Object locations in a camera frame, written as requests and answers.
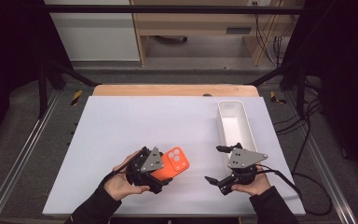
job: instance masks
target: black sleeve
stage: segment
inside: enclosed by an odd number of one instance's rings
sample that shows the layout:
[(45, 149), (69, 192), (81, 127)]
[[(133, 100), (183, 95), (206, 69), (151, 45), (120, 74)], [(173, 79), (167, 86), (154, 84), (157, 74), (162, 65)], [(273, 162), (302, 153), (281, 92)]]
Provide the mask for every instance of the black sleeve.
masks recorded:
[(250, 201), (257, 213), (258, 224), (298, 223), (275, 187), (250, 197)]
[(121, 201), (115, 201), (100, 185), (64, 224), (106, 224), (120, 205)]

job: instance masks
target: orange smartphone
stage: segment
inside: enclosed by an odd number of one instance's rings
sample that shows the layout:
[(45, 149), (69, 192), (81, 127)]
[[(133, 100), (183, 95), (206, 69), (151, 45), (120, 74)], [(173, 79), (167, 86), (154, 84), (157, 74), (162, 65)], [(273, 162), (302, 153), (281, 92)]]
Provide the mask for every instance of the orange smartphone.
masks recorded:
[(161, 156), (161, 160), (164, 167), (151, 174), (161, 181), (179, 175), (190, 166), (185, 153), (180, 147), (174, 147), (164, 153)]

